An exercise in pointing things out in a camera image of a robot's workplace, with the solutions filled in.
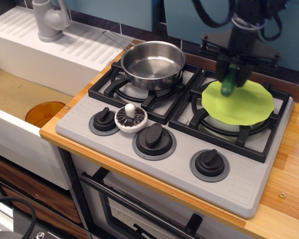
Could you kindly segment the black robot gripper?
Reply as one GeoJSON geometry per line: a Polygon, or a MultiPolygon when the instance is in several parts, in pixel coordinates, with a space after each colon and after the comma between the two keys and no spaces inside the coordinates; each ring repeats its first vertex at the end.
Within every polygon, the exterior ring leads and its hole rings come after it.
{"type": "Polygon", "coordinates": [[[199,52],[216,60],[216,78],[219,82],[223,82],[230,64],[238,67],[236,87],[244,86],[255,66],[276,67],[282,54],[259,37],[264,28],[265,23],[251,25],[233,22],[229,31],[202,34],[199,52]]]}

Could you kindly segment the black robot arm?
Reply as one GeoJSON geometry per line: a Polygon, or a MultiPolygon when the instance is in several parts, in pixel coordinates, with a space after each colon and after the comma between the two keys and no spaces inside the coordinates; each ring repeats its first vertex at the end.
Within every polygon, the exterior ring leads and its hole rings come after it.
{"type": "Polygon", "coordinates": [[[273,71],[282,54],[266,44],[280,37],[282,22],[279,11],[286,8],[285,0],[230,0],[228,13],[222,22],[214,21],[198,0],[193,1],[196,12],[209,27],[219,28],[228,23],[225,32],[204,33],[200,53],[216,60],[216,78],[228,84],[230,68],[235,66],[232,87],[241,87],[255,70],[273,71]]]}

